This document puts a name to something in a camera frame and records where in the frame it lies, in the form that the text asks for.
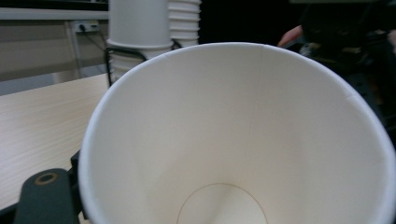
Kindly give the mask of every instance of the black object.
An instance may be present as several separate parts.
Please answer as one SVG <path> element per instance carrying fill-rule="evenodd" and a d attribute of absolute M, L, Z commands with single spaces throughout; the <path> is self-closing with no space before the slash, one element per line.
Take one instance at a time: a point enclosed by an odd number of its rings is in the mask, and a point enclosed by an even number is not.
<path fill-rule="evenodd" d="M 2 224 L 78 224 L 82 209 L 78 190 L 78 155 L 69 171 L 54 168 L 29 177 L 18 203 L 0 210 Z"/>
<path fill-rule="evenodd" d="M 114 81 L 113 78 L 111 77 L 111 54 L 113 53 L 118 53 L 118 54 L 123 54 L 126 57 L 131 57 L 134 56 L 136 58 L 140 58 L 145 62 L 147 60 L 146 56 L 141 53 L 138 49 L 126 49 L 126 48 L 120 48 L 120 47 L 107 47 L 105 49 L 105 64 L 106 64 L 106 72 L 107 72 L 107 80 L 108 80 L 108 86 L 112 86 Z"/>
<path fill-rule="evenodd" d="M 332 69 L 354 87 L 382 121 L 396 146 L 396 1 L 309 4 L 304 43 L 290 49 Z"/>

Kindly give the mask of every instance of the dark background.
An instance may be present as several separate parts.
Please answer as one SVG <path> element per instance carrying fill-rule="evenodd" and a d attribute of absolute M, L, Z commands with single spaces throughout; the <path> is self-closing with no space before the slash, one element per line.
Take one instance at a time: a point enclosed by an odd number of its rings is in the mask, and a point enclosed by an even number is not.
<path fill-rule="evenodd" d="M 304 5 L 288 0 L 202 0 L 199 43 L 252 42 L 276 45 L 299 24 Z"/>

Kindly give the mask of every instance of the stacked paper cup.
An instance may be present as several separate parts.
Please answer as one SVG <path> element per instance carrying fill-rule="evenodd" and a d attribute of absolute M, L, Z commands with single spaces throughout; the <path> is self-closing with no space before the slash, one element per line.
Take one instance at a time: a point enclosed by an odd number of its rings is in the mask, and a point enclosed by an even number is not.
<path fill-rule="evenodd" d="M 198 44 L 201 0 L 169 0 L 171 38 L 181 47 Z"/>
<path fill-rule="evenodd" d="M 112 0 L 109 3 L 109 39 L 107 44 L 118 49 L 133 49 L 148 60 L 170 51 L 173 45 L 169 30 L 168 2 L 158 0 Z M 111 57 L 112 79 L 142 63 L 134 55 Z"/>

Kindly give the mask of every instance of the cable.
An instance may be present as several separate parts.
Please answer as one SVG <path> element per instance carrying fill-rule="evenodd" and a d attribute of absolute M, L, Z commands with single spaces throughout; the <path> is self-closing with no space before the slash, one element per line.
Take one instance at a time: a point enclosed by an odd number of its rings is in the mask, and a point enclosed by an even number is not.
<path fill-rule="evenodd" d="M 105 40 L 105 36 L 102 33 L 102 30 L 99 28 L 99 35 L 102 38 L 103 44 L 105 45 L 105 48 L 107 47 L 107 42 Z"/>
<path fill-rule="evenodd" d="M 97 44 L 94 40 L 92 40 L 88 35 L 87 32 L 85 31 L 85 26 L 84 25 L 80 25 L 79 29 L 81 30 L 81 32 L 84 34 L 84 36 L 91 41 L 97 48 L 99 48 L 99 50 L 105 50 L 104 48 L 102 48 L 102 46 L 100 46 L 99 44 Z"/>

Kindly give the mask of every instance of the wooden table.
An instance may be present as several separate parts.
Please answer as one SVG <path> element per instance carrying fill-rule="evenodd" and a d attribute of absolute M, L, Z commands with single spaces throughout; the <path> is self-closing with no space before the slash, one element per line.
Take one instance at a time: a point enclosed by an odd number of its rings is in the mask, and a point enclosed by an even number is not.
<path fill-rule="evenodd" d="M 0 210 L 19 200 L 30 176 L 71 168 L 106 75 L 0 96 Z"/>

